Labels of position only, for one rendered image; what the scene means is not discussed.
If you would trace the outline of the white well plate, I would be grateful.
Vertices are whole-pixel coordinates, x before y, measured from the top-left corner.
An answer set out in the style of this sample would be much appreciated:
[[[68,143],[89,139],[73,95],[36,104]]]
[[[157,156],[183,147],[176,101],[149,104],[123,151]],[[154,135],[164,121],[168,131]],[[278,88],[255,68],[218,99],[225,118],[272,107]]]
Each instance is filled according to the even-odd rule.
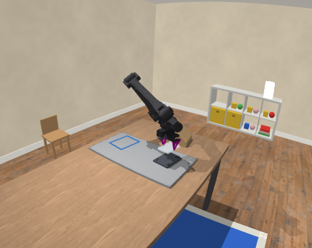
[[[178,145],[178,146],[176,147],[176,149],[178,149],[179,147],[180,147],[180,145]],[[173,152],[174,150],[173,150],[172,142],[169,141],[168,143],[165,143],[165,144],[161,145],[160,147],[158,147],[158,150],[160,150],[160,151],[162,151],[162,152],[165,152],[165,153],[167,153],[167,154]]]

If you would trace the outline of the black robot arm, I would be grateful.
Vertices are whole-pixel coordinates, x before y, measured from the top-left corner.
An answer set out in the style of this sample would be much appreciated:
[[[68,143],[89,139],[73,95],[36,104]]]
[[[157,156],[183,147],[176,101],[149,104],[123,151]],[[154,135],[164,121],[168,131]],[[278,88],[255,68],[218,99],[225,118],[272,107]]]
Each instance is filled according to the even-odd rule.
[[[157,130],[159,140],[164,140],[166,136],[172,137],[175,132],[180,132],[183,125],[173,116],[173,110],[170,106],[166,106],[161,101],[157,100],[140,82],[140,76],[134,72],[127,76],[123,83],[137,93],[144,104],[148,108],[148,114],[151,118],[160,124],[161,129]],[[144,97],[142,97],[140,94]],[[166,127],[168,126],[168,127]],[[170,127],[170,128],[169,128]]]

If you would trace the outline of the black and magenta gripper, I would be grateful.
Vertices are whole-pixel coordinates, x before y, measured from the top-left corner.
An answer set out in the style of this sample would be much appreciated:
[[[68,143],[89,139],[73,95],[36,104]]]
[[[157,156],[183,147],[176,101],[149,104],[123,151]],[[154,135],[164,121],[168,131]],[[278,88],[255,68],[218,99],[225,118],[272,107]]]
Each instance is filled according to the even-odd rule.
[[[181,139],[179,139],[178,137],[179,137],[179,134],[176,134],[176,133],[175,133],[174,136],[172,136],[172,137],[166,136],[166,137],[164,138],[164,142],[163,142],[163,140],[161,140],[162,145],[166,143],[166,139],[167,139],[167,140],[170,140],[170,141],[172,141],[173,150],[175,150],[176,147],[177,147],[177,145],[178,145],[179,142],[181,141]],[[175,138],[178,138],[178,139],[175,139]]]

